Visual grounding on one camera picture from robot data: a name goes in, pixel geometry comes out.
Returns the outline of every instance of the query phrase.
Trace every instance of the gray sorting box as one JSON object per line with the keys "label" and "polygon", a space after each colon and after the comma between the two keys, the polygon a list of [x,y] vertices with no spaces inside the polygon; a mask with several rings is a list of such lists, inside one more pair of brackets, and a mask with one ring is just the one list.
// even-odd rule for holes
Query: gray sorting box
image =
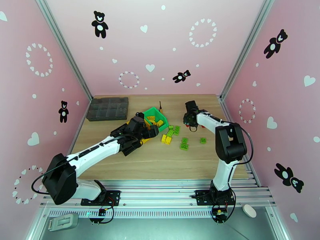
{"label": "gray sorting box", "polygon": [[128,97],[94,98],[86,118],[89,121],[126,120],[128,106]]}

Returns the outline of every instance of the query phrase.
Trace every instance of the green lego brick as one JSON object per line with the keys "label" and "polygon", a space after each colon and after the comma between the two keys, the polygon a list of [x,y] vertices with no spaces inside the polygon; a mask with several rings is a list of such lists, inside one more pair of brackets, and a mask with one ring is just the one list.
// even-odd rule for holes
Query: green lego brick
{"label": "green lego brick", "polygon": [[167,137],[172,137],[174,134],[173,129],[169,129],[169,132],[167,133]]}
{"label": "green lego brick", "polygon": [[201,143],[201,144],[205,144],[206,142],[207,142],[207,139],[206,139],[206,138],[201,138],[201,139],[200,139],[200,143]]}
{"label": "green lego brick", "polygon": [[188,143],[188,138],[182,138],[181,142],[182,142],[183,144],[187,144],[187,143]]}
{"label": "green lego brick", "polygon": [[189,145],[187,145],[187,144],[180,144],[180,149],[181,149],[181,150],[188,150],[188,149],[189,149]]}
{"label": "green lego brick", "polygon": [[174,130],[174,135],[179,135],[180,133],[180,126],[176,126],[176,129]]}

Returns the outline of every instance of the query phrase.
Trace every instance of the yellow connector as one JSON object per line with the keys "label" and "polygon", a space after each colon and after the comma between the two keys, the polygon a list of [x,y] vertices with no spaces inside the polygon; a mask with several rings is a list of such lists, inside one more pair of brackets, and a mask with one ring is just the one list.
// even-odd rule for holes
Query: yellow connector
{"label": "yellow connector", "polygon": [[162,142],[162,143],[165,143],[165,142],[166,142],[166,139],[167,139],[167,136],[164,134],[164,135],[162,136],[161,142]]}
{"label": "yellow connector", "polygon": [[171,140],[172,140],[171,137],[167,137],[165,143],[166,143],[166,144],[170,144]]}

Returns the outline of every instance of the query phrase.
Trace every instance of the white dot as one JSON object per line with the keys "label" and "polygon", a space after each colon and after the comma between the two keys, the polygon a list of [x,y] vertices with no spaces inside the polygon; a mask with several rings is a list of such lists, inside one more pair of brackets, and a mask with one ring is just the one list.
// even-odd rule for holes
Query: white dot
{"label": "white dot", "polygon": [[318,136],[313,137],[313,141],[316,143],[320,142],[320,138]]}

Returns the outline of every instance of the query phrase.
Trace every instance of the black mounting plate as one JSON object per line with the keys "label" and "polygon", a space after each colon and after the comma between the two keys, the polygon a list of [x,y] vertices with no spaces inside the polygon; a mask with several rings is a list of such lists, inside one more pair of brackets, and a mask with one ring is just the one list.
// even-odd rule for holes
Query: black mounting plate
{"label": "black mounting plate", "polygon": [[88,199],[82,199],[81,205],[82,206],[105,206],[105,205],[106,206],[110,206],[110,205],[118,206],[119,200],[120,200],[120,194],[121,194],[121,191],[119,191],[119,190],[107,190],[106,196],[105,196],[106,200],[103,205],[101,203],[93,202],[92,200],[88,200]]}

